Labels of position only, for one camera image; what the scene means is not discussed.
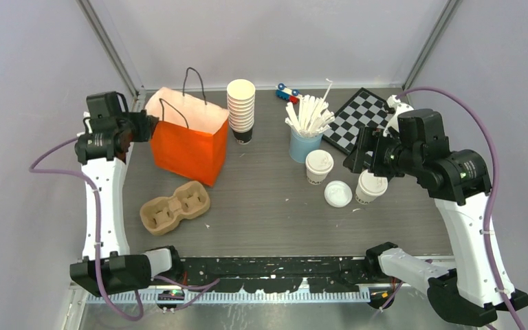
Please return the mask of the white paper coffee cup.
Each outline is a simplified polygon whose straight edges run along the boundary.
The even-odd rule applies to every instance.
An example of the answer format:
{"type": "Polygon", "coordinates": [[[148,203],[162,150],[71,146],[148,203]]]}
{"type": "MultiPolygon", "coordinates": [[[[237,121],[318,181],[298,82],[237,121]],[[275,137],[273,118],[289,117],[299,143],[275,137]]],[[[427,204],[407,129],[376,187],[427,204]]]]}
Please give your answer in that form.
{"type": "Polygon", "coordinates": [[[372,190],[361,185],[357,185],[355,189],[355,200],[360,204],[369,204],[378,197],[381,197],[384,192],[384,189],[372,190]]]}
{"type": "Polygon", "coordinates": [[[328,172],[318,172],[311,169],[306,170],[307,181],[313,185],[320,185],[328,175],[328,172]]]}

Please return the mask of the orange paper bag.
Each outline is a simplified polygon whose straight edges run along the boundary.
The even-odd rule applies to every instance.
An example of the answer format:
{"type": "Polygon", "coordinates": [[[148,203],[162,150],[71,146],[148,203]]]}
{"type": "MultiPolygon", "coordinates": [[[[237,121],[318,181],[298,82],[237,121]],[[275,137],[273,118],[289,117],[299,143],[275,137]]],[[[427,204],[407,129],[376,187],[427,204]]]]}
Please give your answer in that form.
{"type": "Polygon", "coordinates": [[[159,122],[151,138],[158,168],[213,187],[226,160],[229,111],[185,89],[158,89],[144,106],[159,122]]]}

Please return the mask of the stack of white lids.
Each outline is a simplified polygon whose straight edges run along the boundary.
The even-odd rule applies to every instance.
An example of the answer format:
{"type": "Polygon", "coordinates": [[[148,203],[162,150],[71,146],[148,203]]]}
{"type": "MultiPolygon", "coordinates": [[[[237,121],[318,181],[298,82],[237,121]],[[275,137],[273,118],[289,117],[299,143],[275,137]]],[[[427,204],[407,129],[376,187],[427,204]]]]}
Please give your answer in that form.
{"type": "Polygon", "coordinates": [[[343,208],[347,206],[352,198],[353,193],[348,184],[343,181],[330,181],[324,189],[325,201],[334,208],[343,208]]]}

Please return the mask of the white plastic cup lid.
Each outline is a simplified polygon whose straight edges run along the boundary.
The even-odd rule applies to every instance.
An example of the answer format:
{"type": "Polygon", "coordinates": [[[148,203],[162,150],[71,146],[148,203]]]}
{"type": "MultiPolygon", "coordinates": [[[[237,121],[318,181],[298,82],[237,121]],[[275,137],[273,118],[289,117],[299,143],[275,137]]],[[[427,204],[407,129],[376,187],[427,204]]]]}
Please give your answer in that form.
{"type": "Polygon", "coordinates": [[[330,172],[333,165],[334,160],[332,155],[321,149],[310,152],[305,159],[305,166],[307,169],[318,174],[330,172]]]}

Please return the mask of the stack of paper cups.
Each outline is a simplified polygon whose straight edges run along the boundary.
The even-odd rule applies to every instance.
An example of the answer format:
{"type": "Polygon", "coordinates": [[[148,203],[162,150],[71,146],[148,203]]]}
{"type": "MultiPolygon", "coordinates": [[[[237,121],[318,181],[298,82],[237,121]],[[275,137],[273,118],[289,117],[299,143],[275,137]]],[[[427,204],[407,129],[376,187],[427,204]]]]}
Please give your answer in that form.
{"type": "Polygon", "coordinates": [[[229,125],[239,144],[252,140],[256,87],[246,79],[231,81],[226,89],[229,125]]]}

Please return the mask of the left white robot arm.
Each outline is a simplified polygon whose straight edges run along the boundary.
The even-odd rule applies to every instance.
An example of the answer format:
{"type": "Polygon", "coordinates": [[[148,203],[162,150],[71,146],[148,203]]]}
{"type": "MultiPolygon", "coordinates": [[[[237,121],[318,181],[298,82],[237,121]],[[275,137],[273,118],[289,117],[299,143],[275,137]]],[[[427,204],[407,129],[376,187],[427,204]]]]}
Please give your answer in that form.
{"type": "Polygon", "coordinates": [[[158,275],[178,283],[183,266],[174,249],[161,247],[132,254],[124,227],[123,186],[129,149],[148,142],[158,119],[145,111],[129,111],[117,91],[87,96],[87,112],[74,151],[85,177],[87,233],[81,261],[70,265],[71,279],[96,297],[146,289],[158,275]]]}

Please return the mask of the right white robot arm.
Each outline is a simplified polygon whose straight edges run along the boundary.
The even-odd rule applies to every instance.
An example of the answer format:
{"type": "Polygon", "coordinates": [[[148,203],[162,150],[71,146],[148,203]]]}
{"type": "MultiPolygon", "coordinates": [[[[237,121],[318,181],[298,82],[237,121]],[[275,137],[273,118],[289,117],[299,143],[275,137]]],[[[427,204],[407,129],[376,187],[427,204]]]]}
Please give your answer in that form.
{"type": "Polygon", "coordinates": [[[528,294],[510,281],[493,233],[490,170],[475,151],[451,151],[441,114],[432,109],[399,114],[385,129],[364,127],[344,160],[352,173],[379,179],[412,176],[428,192],[444,221],[455,267],[439,267],[386,242],[366,251],[365,273],[388,277],[425,294],[446,322],[484,327],[499,311],[528,306],[528,294]]]}

